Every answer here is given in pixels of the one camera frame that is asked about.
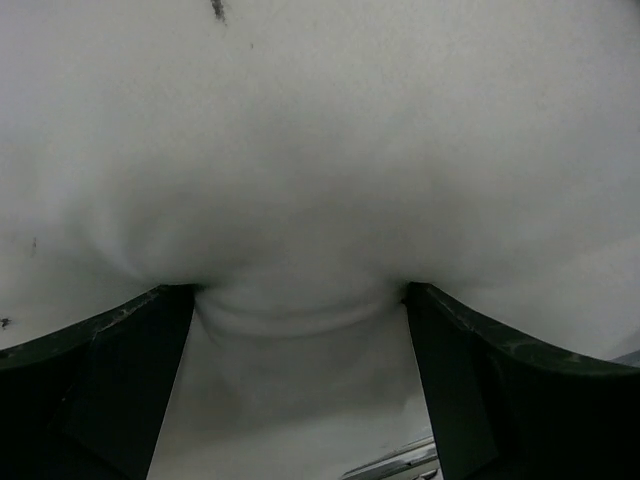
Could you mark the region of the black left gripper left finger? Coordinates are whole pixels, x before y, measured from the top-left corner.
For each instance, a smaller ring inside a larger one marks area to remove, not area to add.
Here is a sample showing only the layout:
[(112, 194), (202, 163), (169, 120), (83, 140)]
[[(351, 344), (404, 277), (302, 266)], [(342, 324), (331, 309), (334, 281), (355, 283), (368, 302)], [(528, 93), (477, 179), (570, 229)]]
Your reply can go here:
[(2, 478), (146, 478), (193, 309), (158, 287), (2, 349)]

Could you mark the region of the white pillow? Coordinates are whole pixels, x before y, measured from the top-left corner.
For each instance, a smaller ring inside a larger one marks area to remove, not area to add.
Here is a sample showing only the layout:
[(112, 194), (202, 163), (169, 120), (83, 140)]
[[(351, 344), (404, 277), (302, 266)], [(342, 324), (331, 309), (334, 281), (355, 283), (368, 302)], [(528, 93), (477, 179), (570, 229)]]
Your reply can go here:
[(637, 2), (2, 3), (1, 343), (194, 285), (153, 478), (425, 433), (410, 282), (638, 350)]

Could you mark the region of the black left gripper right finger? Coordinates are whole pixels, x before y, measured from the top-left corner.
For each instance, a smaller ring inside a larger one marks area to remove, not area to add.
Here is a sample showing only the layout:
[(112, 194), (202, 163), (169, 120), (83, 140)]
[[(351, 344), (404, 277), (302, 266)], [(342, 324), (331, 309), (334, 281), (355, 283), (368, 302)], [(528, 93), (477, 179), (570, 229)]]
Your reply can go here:
[(425, 284), (407, 289), (447, 479), (639, 475), (639, 371), (552, 346)]

